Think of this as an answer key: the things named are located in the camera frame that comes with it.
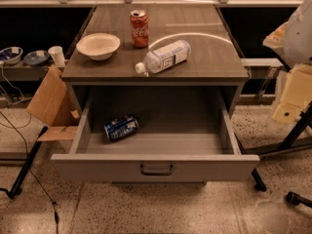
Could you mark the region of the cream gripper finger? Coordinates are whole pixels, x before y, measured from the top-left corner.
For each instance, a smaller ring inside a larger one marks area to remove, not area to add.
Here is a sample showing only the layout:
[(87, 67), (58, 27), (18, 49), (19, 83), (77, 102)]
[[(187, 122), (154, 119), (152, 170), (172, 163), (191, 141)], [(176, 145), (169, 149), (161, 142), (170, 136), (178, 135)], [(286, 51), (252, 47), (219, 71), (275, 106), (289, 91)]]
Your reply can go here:
[(312, 101), (312, 65), (296, 64), (287, 74), (286, 83), (272, 115), (280, 124), (290, 124)]

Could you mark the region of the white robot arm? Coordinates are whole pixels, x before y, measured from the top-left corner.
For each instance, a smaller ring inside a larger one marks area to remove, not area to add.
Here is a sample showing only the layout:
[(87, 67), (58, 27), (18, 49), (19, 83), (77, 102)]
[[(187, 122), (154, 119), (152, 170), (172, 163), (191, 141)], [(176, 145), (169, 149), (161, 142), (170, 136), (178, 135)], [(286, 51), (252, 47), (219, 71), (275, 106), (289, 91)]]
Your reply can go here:
[(291, 69), (272, 114), (274, 121), (290, 124), (312, 101), (312, 0), (304, 0), (287, 22), (265, 37), (263, 45)]

